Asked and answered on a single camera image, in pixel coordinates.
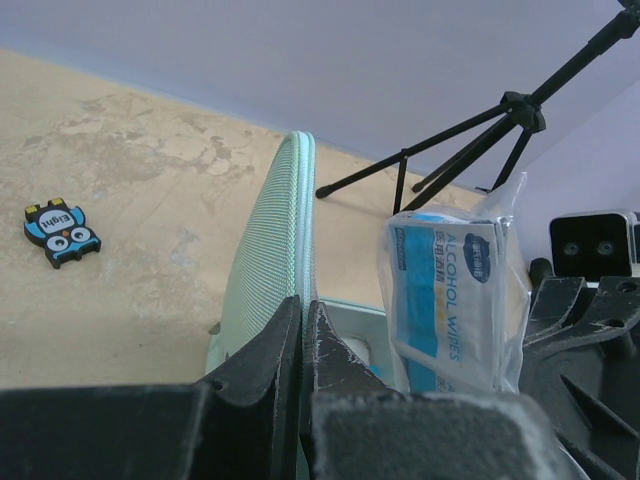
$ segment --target dusty surface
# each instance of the dusty surface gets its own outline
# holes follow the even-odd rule
[[[199,378],[282,135],[7,51],[0,65],[0,387]],[[365,165],[320,147],[318,185]],[[394,173],[316,203],[321,295],[381,304],[375,246]],[[24,208],[54,197],[104,242],[59,271],[22,232]]]

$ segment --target owl-shaped sticker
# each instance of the owl-shaped sticker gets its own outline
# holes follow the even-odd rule
[[[80,207],[69,208],[61,198],[47,202],[46,207],[32,205],[24,211],[24,234],[31,243],[44,248],[53,268],[69,260],[81,260],[88,252],[99,252],[102,242],[86,226]]]

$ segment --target tripod head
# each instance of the tripod head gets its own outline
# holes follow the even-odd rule
[[[640,24],[640,0],[618,0],[618,3],[631,13]]]

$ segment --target white wall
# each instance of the white wall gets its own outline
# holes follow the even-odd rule
[[[640,82],[535,160],[516,207],[528,260],[550,258],[549,222],[566,213],[640,211]]]
[[[381,158],[505,90],[533,90],[619,10],[615,0],[1,0],[0,45]],[[546,105],[549,130],[523,164],[639,78],[640,39],[624,41]],[[462,144],[412,168],[427,173]],[[490,186],[509,149],[461,182]]]

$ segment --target tripod leg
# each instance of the tripod leg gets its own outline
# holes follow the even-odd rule
[[[531,140],[532,135],[533,132],[531,132],[531,130],[522,130],[520,137],[518,137],[518,141],[514,145],[513,150],[511,150],[511,155],[509,155],[507,162],[504,164],[504,167],[502,167],[502,170],[500,170],[500,175],[498,175],[498,179],[496,180],[496,183],[494,183],[491,191],[494,191],[507,181],[509,175],[511,175],[511,172],[513,172],[513,169],[515,168],[516,163],[520,160],[520,156],[522,155],[522,152],[524,152],[524,148],[527,146],[527,143],[529,143],[529,140]]]
[[[374,173],[378,173],[379,171],[384,170],[385,168],[390,167],[391,165],[395,165],[396,163],[400,162],[405,155],[407,157],[412,157],[413,155],[416,155],[420,152],[425,151],[428,148],[431,148],[435,145],[438,145],[439,143],[449,140],[450,138],[455,137],[460,133],[466,132],[467,130],[477,127],[478,125],[481,125],[484,122],[491,120],[492,118],[496,118],[502,115],[503,113],[506,113],[511,108],[513,108],[513,104],[510,102],[505,102],[503,104],[496,105],[495,107],[490,108],[489,110],[486,110],[476,115],[475,117],[465,120],[464,122],[459,123],[458,125],[455,125],[445,130],[444,132],[438,133],[437,135],[434,135],[433,137],[428,138],[412,147],[406,148],[396,153],[395,155],[391,155],[390,157],[385,158],[384,160],[381,160],[378,163],[369,165],[367,168],[364,168],[359,172],[351,174],[348,177],[343,178],[342,180],[338,180],[337,182],[332,183],[331,185],[325,185],[324,187],[320,187],[318,190],[316,190],[316,197],[326,198],[336,190],[340,190],[341,188],[351,185],[352,183],[355,183],[358,180],[362,180],[363,178],[366,178],[369,175],[373,175]]]
[[[393,202],[394,215],[400,211],[400,206],[402,205],[402,190],[404,189],[404,177],[407,173],[407,160],[409,160],[409,157],[406,155],[400,160],[398,180],[396,181],[396,198]]]
[[[438,178],[440,175],[442,175],[442,172],[444,172],[445,170],[447,170],[448,168],[451,167],[451,165],[453,165],[454,163],[456,163],[458,161],[458,159],[467,152],[467,150],[469,150],[474,142],[470,143],[469,145],[467,145],[465,148],[463,148],[462,150],[460,150],[458,153],[456,153],[453,157],[451,157],[449,160],[447,160],[446,162],[444,162],[442,165],[440,165],[438,168],[436,168],[433,172],[431,172],[429,175],[427,175],[426,177],[424,177],[422,180],[420,180],[418,183],[416,183],[413,187],[411,187],[411,190],[413,190],[414,193],[420,193],[422,190],[424,190],[424,187],[426,187],[427,185],[429,185],[431,182],[433,182],[436,178]]]
[[[435,179],[433,183],[429,185],[424,192],[414,198],[409,205],[404,207],[403,211],[416,210],[423,206],[515,127],[516,124],[513,123],[509,117],[504,117],[494,123],[488,130],[480,135],[480,137],[474,140],[473,145],[461,154],[458,160],[451,165],[447,171]]]

